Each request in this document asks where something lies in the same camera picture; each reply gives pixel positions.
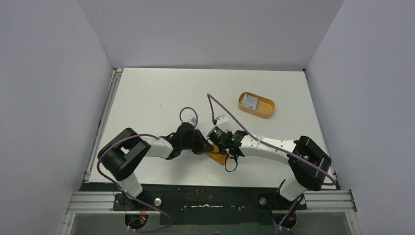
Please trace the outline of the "yellow leather card holder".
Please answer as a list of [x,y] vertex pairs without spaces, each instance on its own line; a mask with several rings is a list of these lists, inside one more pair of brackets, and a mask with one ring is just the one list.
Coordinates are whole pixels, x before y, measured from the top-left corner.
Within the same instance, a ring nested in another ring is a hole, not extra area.
[[214,149],[212,151],[206,152],[205,154],[217,163],[225,165],[227,160],[227,154],[219,153],[219,147],[214,143],[212,143],[211,145],[214,147]]

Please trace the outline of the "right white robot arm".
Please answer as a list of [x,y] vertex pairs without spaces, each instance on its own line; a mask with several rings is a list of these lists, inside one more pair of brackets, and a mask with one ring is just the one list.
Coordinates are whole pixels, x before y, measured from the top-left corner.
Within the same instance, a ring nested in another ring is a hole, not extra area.
[[275,195],[276,205],[281,209],[289,208],[307,190],[321,190],[325,179],[335,184],[328,173],[331,158],[307,136],[285,141],[255,136],[242,130],[225,132],[215,126],[207,138],[218,146],[220,152],[231,157],[262,157],[290,166],[292,176],[283,181]]

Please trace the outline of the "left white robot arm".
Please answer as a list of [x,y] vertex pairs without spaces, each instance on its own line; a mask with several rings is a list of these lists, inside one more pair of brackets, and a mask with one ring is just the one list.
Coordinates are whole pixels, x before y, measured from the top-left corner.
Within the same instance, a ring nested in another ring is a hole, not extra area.
[[171,160],[184,150],[199,155],[214,150],[214,147],[190,122],[183,122],[175,132],[159,137],[126,128],[99,151],[96,168],[127,194],[127,206],[139,210],[145,203],[142,185],[134,174],[140,162],[144,157]]

